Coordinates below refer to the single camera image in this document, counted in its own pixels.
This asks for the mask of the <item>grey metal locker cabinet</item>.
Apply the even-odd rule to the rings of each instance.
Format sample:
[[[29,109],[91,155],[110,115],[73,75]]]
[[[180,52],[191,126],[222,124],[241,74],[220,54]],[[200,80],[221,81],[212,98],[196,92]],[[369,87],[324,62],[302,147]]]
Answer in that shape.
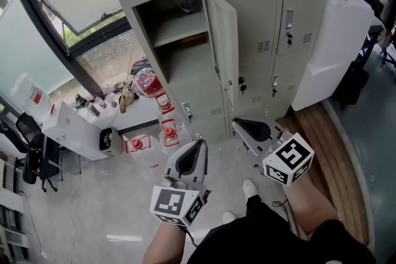
[[[237,10],[239,77],[246,80],[236,111],[215,69],[202,0],[186,14],[175,0],[119,0],[127,20],[189,133],[217,143],[231,135],[236,116],[283,117],[312,54],[325,0],[225,0]],[[288,46],[286,32],[292,34]],[[183,48],[183,38],[207,42]],[[272,87],[277,94],[272,96]],[[186,110],[192,114],[192,122]]]

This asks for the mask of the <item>person's right forearm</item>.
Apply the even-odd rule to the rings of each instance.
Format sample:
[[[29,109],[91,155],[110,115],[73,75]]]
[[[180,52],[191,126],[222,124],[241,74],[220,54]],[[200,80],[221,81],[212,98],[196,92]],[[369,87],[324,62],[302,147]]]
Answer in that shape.
[[[330,201],[304,174],[289,187],[283,186],[285,195],[296,217],[296,222],[310,239],[313,232],[328,220],[338,220]]]

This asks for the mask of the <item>pink red patterned bag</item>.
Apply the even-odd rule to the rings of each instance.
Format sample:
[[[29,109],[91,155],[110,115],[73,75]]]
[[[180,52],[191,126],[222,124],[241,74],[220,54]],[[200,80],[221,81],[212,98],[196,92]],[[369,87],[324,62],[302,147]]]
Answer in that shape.
[[[147,98],[154,98],[164,92],[156,73],[151,67],[144,67],[133,75],[132,81],[134,88],[139,91],[140,95]]]

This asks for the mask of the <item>white shoe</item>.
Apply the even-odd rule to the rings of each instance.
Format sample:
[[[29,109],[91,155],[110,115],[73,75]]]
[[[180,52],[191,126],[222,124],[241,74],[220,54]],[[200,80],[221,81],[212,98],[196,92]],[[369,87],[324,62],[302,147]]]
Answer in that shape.
[[[246,179],[243,182],[243,192],[246,200],[249,200],[251,197],[257,195],[257,187],[252,180]]]
[[[232,222],[232,221],[234,221],[236,219],[237,219],[236,215],[233,212],[229,211],[229,210],[224,212],[224,214],[222,216],[223,224],[228,224],[228,223],[230,223],[230,222]]]

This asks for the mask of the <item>person's black clothes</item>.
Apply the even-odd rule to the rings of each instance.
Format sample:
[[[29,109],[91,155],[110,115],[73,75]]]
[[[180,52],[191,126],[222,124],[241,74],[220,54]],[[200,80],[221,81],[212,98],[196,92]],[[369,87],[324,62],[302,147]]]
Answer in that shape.
[[[258,195],[246,207],[246,216],[212,229],[187,264],[376,264],[338,220],[325,221],[304,241]]]

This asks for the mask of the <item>yellow flat packet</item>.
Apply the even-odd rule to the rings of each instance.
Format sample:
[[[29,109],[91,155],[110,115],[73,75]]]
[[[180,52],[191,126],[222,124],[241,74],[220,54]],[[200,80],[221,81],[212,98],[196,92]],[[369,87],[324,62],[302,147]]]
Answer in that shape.
[[[200,33],[200,34],[196,34],[193,36],[189,36],[187,38],[183,38],[180,41],[180,45],[183,48],[187,48],[187,47],[191,47],[191,46],[196,46],[196,45],[200,45],[202,43],[206,43],[207,42],[207,34],[206,33]]]

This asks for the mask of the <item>wooden plank platform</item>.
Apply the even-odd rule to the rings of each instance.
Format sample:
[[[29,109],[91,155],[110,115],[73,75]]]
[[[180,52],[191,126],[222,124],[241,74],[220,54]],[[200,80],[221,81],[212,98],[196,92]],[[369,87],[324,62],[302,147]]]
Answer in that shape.
[[[339,220],[359,242],[372,238],[362,188],[344,141],[322,103],[299,111],[289,109],[276,120],[289,132],[299,133],[315,151],[308,171],[313,184],[332,203]]]

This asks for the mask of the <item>black office chair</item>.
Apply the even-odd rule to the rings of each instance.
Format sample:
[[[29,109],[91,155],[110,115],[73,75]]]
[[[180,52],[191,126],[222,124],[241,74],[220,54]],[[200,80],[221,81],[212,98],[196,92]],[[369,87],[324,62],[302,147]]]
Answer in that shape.
[[[41,189],[46,192],[48,183],[54,192],[58,189],[51,178],[61,173],[59,163],[59,143],[43,134],[34,118],[22,113],[16,121],[16,127],[27,143],[27,155],[24,161],[22,179],[27,184],[41,180]]]

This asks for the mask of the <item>large water jug red label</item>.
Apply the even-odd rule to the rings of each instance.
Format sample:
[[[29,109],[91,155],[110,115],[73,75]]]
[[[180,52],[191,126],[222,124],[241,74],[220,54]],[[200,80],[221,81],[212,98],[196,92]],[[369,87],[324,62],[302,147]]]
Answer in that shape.
[[[10,96],[20,109],[32,116],[37,122],[44,123],[50,120],[54,102],[27,73],[23,73],[15,81],[10,90]]]

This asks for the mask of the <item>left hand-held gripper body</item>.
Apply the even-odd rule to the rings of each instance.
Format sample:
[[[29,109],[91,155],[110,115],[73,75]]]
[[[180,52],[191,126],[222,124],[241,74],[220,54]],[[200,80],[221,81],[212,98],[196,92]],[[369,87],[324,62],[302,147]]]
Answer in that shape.
[[[164,223],[191,226],[207,203],[211,191],[204,184],[207,164],[189,175],[167,165],[159,185],[153,188],[150,212]]]

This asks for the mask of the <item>brown plush toy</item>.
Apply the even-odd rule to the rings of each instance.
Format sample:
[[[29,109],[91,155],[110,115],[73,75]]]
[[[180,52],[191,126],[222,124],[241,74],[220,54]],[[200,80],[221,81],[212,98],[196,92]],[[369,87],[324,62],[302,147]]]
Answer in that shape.
[[[119,96],[119,111],[121,114],[127,111],[127,107],[139,99],[139,95],[135,92],[131,83],[118,82],[114,86],[115,92],[120,92]]]

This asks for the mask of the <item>grey locker door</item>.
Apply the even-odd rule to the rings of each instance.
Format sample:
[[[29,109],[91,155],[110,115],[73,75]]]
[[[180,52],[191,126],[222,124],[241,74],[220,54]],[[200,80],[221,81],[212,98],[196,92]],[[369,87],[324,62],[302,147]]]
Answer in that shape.
[[[230,108],[239,103],[237,10],[225,0],[202,0],[209,24],[215,69]]]

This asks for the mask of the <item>black window frame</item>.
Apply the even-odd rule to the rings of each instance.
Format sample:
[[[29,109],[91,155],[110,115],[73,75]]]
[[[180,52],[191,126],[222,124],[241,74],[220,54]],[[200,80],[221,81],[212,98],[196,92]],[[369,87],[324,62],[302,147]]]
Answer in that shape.
[[[59,33],[36,0],[0,0],[0,92],[27,73],[56,100],[127,80],[142,47],[126,15],[85,36]]]

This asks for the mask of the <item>white shelf unit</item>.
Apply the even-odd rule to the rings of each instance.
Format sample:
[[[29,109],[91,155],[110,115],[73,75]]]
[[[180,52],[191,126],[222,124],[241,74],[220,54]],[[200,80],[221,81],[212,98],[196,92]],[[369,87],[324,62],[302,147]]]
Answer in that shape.
[[[0,151],[1,263],[30,263],[27,237],[22,228],[24,201],[18,189],[20,173],[17,159]]]

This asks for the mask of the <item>white round object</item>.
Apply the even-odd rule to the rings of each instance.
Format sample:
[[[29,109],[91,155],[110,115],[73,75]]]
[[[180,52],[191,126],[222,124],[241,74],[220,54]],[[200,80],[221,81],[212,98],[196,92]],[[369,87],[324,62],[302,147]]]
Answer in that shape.
[[[175,2],[186,14],[195,13],[199,10],[196,0],[175,0]]]

